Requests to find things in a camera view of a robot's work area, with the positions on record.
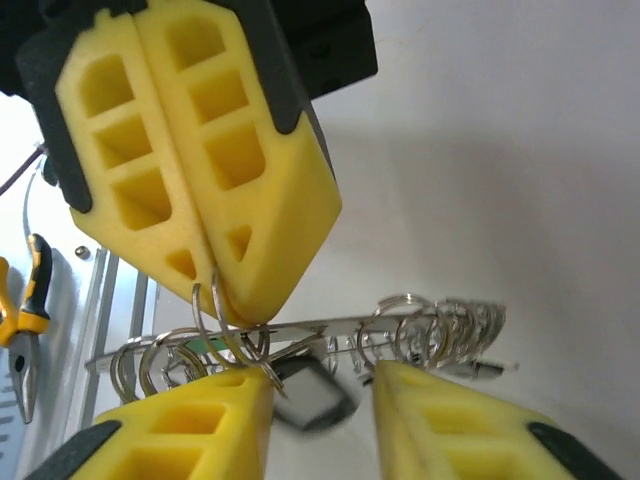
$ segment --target yellow foam pad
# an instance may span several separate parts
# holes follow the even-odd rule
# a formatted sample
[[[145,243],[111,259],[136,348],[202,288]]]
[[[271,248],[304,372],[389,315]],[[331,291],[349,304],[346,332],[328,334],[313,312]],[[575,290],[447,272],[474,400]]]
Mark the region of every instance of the yellow foam pad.
[[[76,225],[186,300],[217,264],[231,323],[273,318],[341,201],[307,115],[275,129],[235,13],[201,0],[103,13],[56,93],[94,200]]]
[[[527,431],[547,417],[397,362],[376,365],[374,410],[385,480],[569,480]]]
[[[122,426],[74,480],[259,480],[273,389],[260,369],[212,375],[101,415]]]

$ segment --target cable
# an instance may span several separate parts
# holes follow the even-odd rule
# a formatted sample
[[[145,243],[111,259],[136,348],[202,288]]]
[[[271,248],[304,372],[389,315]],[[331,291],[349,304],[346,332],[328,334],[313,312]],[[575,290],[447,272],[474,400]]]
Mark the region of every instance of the cable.
[[[42,155],[44,153],[44,146],[43,145],[39,145],[31,155],[29,155],[29,158],[27,158],[24,163],[22,165],[20,165],[20,167],[18,167],[18,169],[13,172],[13,175],[11,175],[9,177],[9,179],[4,182],[2,184],[2,186],[0,186],[0,196],[4,195],[6,193],[7,190],[9,190],[14,183],[16,183],[16,180],[18,180],[22,174],[27,170],[27,168],[29,168],[29,166],[35,162],[38,158],[40,158],[40,155]]]

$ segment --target yellow pliers handle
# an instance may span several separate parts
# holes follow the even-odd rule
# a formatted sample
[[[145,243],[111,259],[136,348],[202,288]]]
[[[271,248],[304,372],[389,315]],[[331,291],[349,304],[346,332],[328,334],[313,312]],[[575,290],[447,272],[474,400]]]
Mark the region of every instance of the yellow pliers handle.
[[[11,301],[7,286],[7,276],[9,275],[9,262],[4,257],[0,257],[0,345],[7,348],[11,339],[18,331],[18,311]]]
[[[0,257],[0,345],[8,347],[13,336],[19,332],[44,333],[49,326],[49,315],[45,310],[47,292],[51,282],[52,255],[47,241],[37,233],[28,238],[32,267],[29,283],[20,311],[16,311],[9,296],[7,276],[9,263]]]

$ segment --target screw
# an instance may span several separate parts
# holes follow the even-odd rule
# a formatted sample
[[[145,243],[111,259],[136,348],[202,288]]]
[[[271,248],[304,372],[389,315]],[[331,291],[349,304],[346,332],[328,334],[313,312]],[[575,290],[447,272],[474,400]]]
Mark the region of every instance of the screw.
[[[89,250],[84,245],[80,245],[78,248],[76,248],[76,257],[80,258],[81,260],[86,260],[90,256],[91,256],[91,250]]]

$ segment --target key fob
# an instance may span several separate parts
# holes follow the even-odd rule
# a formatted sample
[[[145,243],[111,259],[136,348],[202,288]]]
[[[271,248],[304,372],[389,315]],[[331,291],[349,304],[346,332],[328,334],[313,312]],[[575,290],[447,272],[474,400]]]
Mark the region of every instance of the key fob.
[[[353,415],[358,408],[352,395],[311,355],[293,356],[272,363],[284,383],[274,396],[274,417],[303,433],[329,429]]]

